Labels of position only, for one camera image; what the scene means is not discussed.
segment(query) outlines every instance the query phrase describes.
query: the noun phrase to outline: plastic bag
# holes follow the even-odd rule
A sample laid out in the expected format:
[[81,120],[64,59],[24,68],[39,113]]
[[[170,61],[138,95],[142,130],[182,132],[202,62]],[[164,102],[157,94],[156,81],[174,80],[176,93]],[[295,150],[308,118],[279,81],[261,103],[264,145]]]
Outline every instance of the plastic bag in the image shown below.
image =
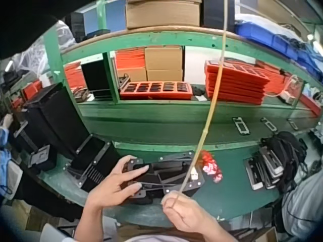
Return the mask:
[[253,14],[236,14],[236,21],[242,22],[242,23],[254,23],[256,25],[259,25],[262,28],[267,29],[273,34],[280,34],[285,35],[286,37],[290,39],[296,39],[299,42],[304,43],[304,41],[292,30],[286,29],[282,26],[280,26],[277,23],[274,23],[273,21],[266,19],[264,17],[253,15]]
[[[60,51],[76,44],[69,27],[61,20],[56,24]],[[34,72],[40,77],[44,71],[49,70],[48,59],[44,45],[44,37],[40,36],[26,51],[12,57],[14,68]]]

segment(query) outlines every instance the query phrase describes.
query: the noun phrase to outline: person's left hand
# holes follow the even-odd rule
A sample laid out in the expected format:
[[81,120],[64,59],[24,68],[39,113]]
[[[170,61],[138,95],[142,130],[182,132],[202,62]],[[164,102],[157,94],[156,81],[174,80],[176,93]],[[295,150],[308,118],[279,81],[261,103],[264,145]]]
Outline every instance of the person's left hand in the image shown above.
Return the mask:
[[121,158],[111,173],[89,193],[86,203],[102,209],[119,205],[128,197],[136,194],[142,187],[141,183],[131,184],[124,189],[120,187],[122,183],[133,180],[148,171],[149,166],[147,165],[140,169],[122,173],[125,164],[133,158],[135,157],[131,155]]

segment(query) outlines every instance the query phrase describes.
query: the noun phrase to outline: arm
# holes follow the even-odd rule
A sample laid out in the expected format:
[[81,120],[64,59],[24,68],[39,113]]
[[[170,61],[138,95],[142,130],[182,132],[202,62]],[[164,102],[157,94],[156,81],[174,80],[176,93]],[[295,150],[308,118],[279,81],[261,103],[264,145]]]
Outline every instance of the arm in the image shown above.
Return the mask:
[[128,197],[137,193],[140,183],[134,183],[121,189],[124,182],[133,180],[148,171],[148,165],[127,173],[122,173],[124,165],[133,156],[121,158],[115,168],[98,186],[88,195],[81,220],[76,228],[75,240],[78,242],[103,241],[102,211],[105,207],[116,206],[124,202]]
[[11,114],[6,114],[4,117],[4,124],[0,127],[0,147],[3,147],[7,144],[8,135],[9,135],[9,127],[13,121],[13,117]]
[[161,204],[163,211],[174,226],[184,232],[196,232],[203,235],[206,242],[235,242],[236,239],[221,228],[217,220],[202,209],[197,202],[183,194],[172,191]]

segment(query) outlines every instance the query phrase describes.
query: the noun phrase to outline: black bag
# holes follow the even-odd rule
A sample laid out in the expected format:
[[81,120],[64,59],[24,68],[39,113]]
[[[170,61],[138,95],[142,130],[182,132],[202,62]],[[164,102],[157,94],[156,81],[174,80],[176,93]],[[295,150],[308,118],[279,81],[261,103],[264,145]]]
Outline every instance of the black bag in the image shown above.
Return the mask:
[[282,131],[270,138],[261,139],[261,144],[271,149],[283,165],[283,175],[277,183],[279,192],[285,194],[288,189],[294,189],[298,166],[301,166],[305,173],[308,172],[305,164],[307,147],[304,141],[298,140],[290,132]]

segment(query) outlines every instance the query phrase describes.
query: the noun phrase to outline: ceiling light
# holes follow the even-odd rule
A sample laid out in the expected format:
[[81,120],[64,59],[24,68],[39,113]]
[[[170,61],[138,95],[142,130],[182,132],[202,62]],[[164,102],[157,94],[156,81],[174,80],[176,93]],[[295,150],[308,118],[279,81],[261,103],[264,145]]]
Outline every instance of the ceiling light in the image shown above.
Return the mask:
[[8,72],[9,71],[9,69],[10,69],[10,67],[12,66],[12,64],[13,64],[14,62],[11,60],[11,61],[9,61],[9,63],[8,63],[8,65],[6,66],[6,69],[5,69],[5,72]]
[[307,39],[308,39],[308,40],[313,40],[313,39],[314,39],[314,35],[309,34],[309,35],[307,36]]

